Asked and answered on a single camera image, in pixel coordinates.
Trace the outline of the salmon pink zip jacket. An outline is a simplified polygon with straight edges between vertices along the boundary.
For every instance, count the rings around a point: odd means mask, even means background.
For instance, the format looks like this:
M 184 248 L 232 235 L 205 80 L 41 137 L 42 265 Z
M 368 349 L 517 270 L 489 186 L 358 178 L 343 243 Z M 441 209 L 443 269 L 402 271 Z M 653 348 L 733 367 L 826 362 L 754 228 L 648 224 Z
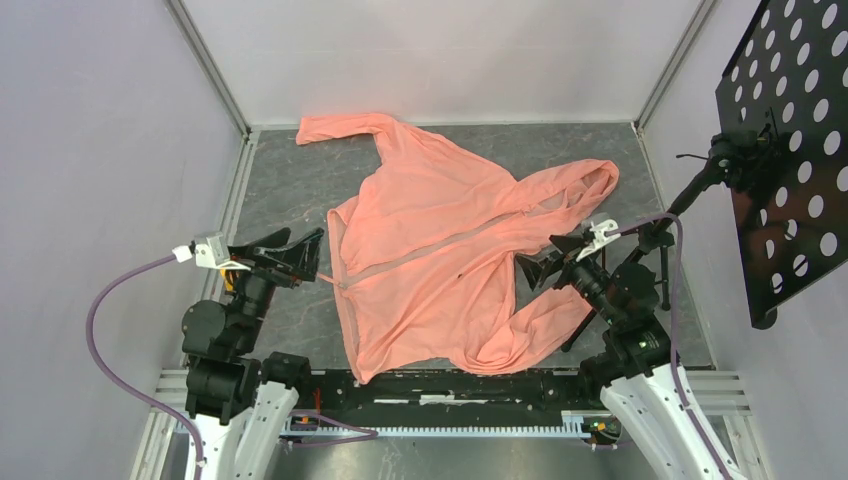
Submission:
M 358 382 L 438 358 L 473 374 L 516 373 L 575 333 L 589 307 L 572 288 L 517 306 L 515 257 L 587 219 L 619 182 L 613 162 L 578 160 L 516 179 L 381 113 L 305 117 L 296 141 L 363 134 L 380 166 L 327 214 L 330 282 Z

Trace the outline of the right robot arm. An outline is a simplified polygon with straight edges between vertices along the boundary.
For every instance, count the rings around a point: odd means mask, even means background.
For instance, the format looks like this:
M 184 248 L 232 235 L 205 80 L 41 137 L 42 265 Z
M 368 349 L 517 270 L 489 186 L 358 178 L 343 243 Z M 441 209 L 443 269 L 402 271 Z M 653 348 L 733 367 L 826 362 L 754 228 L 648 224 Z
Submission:
M 597 254 L 578 256 L 580 238 L 551 241 L 548 254 L 516 258 L 530 286 L 554 277 L 553 289 L 572 288 L 608 325 L 603 352 L 580 363 L 580 400 L 605 407 L 661 479 L 743 478 L 694 397 L 673 335 L 655 316 L 655 273 L 633 262 L 608 271 Z

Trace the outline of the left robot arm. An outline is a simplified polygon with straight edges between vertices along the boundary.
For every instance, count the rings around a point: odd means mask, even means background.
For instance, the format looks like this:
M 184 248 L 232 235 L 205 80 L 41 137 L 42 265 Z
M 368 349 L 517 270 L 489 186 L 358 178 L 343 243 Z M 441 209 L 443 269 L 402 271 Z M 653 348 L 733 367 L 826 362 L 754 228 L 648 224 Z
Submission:
M 189 245 L 196 265 L 222 273 L 230 289 L 224 302 L 190 306 L 181 323 L 188 360 L 185 409 L 199 455 L 187 478 L 263 478 L 290 413 L 312 399 L 307 358 L 249 355 L 275 291 L 317 279 L 324 234 L 315 228 L 294 240 L 284 227 L 229 246 L 215 232 Z

